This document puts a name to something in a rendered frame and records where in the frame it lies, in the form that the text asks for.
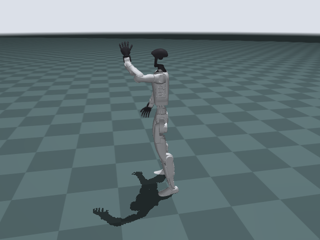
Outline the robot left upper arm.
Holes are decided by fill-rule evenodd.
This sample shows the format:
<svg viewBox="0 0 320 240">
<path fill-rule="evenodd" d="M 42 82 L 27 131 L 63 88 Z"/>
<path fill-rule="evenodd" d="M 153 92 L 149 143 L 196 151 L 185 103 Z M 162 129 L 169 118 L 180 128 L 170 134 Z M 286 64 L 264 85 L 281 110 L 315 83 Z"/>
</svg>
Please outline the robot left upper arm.
<svg viewBox="0 0 320 240">
<path fill-rule="evenodd" d="M 164 84 L 166 83 L 166 76 L 164 74 L 147 74 L 140 77 L 135 74 L 134 81 L 136 83 L 146 82 L 146 83 Z"/>
</svg>

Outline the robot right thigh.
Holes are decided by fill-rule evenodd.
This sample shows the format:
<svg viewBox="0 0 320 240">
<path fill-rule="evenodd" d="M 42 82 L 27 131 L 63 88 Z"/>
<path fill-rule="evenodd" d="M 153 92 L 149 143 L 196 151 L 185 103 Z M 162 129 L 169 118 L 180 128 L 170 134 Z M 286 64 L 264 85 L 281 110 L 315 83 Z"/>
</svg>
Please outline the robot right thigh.
<svg viewBox="0 0 320 240">
<path fill-rule="evenodd" d="M 156 124 L 156 120 L 155 120 L 155 116 L 154 116 L 154 120 L 153 120 L 153 125 L 152 125 L 152 134 L 153 134 L 153 139 L 154 139 L 154 129 L 155 129 L 155 124 Z M 168 150 L 168 144 L 166 143 L 166 150 Z"/>
</svg>

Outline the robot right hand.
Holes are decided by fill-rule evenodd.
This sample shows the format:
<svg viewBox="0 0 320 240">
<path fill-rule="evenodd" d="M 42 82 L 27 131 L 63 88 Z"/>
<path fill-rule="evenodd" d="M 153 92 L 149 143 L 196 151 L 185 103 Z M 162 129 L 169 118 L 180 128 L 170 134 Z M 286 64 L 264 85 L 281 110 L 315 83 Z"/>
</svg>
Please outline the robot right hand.
<svg viewBox="0 0 320 240">
<path fill-rule="evenodd" d="M 149 117 L 149 115 L 150 115 L 150 111 L 151 111 L 151 107 L 148 107 L 149 106 L 149 103 L 143 108 L 143 109 L 141 109 L 141 111 L 140 112 L 142 112 L 142 114 L 141 114 L 141 116 L 143 116 L 143 117 L 147 117 L 147 114 L 148 114 L 148 117 Z M 143 115 L 143 113 L 144 113 L 144 115 Z M 146 114 L 146 115 L 145 115 Z"/>
</svg>

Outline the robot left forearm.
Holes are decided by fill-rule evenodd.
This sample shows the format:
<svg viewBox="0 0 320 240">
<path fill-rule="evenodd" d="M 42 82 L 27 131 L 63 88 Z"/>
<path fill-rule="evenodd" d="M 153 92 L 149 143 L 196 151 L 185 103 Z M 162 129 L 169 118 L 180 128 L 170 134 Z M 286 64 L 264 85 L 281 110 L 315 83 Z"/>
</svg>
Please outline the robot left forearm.
<svg viewBox="0 0 320 240">
<path fill-rule="evenodd" d="M 130 62 L 130 57 L 124 58 L 124 66 L 125 66 L 125 69 L 127 69 L 129 71 L 129 74 L 131 76 L 134 76 L 135 74 L 139 77 L 144 76 L 144 74 L 142 72 L 140 72 L 136 67 L 134 67 L 132 65 L 132 63 Z"/>
</svg>

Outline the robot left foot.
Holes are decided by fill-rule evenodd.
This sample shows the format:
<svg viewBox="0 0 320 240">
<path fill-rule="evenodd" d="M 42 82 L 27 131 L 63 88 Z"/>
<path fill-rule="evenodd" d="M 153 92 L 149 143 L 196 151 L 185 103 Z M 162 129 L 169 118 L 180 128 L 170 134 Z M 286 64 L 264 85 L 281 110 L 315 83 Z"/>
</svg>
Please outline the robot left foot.
<svg viewBox="0 0 320 240">
<path fill-rule="evenodd" d="M 165 197 L 165 196 L 169 196 L 171 194 L 179 192 L 179 188 L 177 186 L 174 186 L 173 187 L 174 189 L 172 189 L 172 190 L 171 190 L 171 188 L 167 187 L 166 189 L 159 191 L 158 195 L 161 196 L 161 197 Z"/>
</svg>

